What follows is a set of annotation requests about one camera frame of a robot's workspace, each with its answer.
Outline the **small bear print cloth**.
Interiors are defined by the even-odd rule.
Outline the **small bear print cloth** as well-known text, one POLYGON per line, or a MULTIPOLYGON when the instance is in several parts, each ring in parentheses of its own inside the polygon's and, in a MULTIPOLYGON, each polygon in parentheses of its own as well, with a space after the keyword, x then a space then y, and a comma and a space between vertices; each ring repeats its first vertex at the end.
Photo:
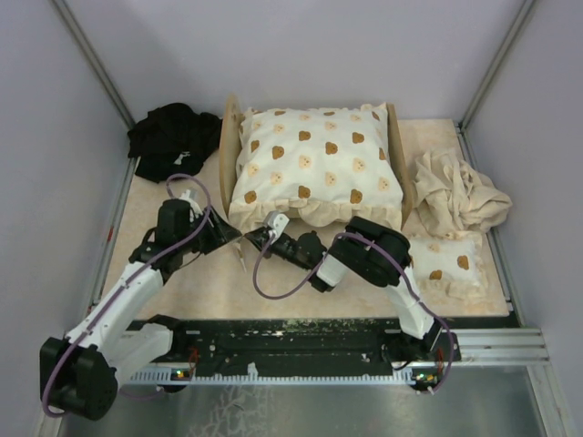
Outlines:
POLYGON ((414 279, 423 292, 442 291, 457 300, 477 299, 486 294, 488 279, 479 233, 457 231, 441 237, 412 235, 409 242, 414 279))

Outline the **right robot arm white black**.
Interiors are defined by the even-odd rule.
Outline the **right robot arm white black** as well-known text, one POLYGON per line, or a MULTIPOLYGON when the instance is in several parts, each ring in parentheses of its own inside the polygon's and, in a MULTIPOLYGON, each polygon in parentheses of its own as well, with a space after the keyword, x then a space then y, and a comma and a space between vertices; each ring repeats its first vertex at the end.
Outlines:
POLYGON ((424 304, 414 278, 410 241, 400 232, 364 218, 352 218, 326 248, 314 231, 294 239, 285 233, 289 220, 271 214, 264 225, 244 238, 260 252, 304 269, 303 280, 319 292, 336 288, 347 273, 384 290, 393 304, 408 352, 420 361, 439 349, 444 321, 424 304))

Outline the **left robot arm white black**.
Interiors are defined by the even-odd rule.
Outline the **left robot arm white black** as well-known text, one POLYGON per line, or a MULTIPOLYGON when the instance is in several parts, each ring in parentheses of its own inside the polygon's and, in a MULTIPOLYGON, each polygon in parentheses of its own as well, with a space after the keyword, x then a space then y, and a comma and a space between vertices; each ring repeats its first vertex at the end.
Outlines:
POLYGON ((67 413, 99 420, 137 371, 165 356, 183 359, 189 338, 178 320, 156 316, 140 330, 127 329, 142 307, 162 291, 186 255, 207 255, 240 232, 212 206, 170 199, 159 208, 157 224, 134 249, 113 289, 63 338, 41 347, 40 400, 45 415, 67 413))

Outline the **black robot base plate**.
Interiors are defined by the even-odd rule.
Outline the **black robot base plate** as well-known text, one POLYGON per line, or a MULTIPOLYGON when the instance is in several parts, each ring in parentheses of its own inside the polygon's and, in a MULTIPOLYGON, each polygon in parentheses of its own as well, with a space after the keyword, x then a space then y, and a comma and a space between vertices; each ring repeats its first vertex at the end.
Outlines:
POLYGON ((200 377, 390 376, 405 364, 444 368, 460 361, 453 332, 442 331, 427 353, 404 342, 395 319, 182 320, 179 343, 154 359, 183 362, 200 377))

